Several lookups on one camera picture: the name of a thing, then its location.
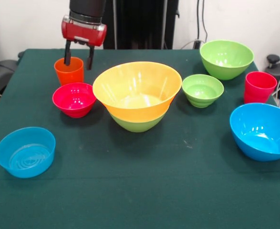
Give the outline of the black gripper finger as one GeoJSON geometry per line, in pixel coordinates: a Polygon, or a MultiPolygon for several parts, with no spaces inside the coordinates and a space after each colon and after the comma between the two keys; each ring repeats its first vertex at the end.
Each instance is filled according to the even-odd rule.
{"type": "Polygon", "coordinates": [[[64,64],[66,66],[69,66],[70,65],[70,61],[71,61],[70,46],[71,46],[71,41],[70,40],[66,40],[65,53],[64,53],[64,64]]]}
{"type": "Polygon", "coordinates": [[[94,46],[89,46],[89,55],[88,55],[87,60],[86,60],[86,69],[87,70],[92,69],[94,51],[95,51],[95,47],[94,46]]]}

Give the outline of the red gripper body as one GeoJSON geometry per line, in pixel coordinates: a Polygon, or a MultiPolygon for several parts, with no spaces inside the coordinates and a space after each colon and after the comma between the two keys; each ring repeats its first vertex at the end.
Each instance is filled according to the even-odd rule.
{"type": "Polygon", "coordinates": [[[81,23],[65,15],[62,19],[62,36],[72,42],[81,42],[88,46],[101,46],[104,43],[107,26],[81,23]]]}

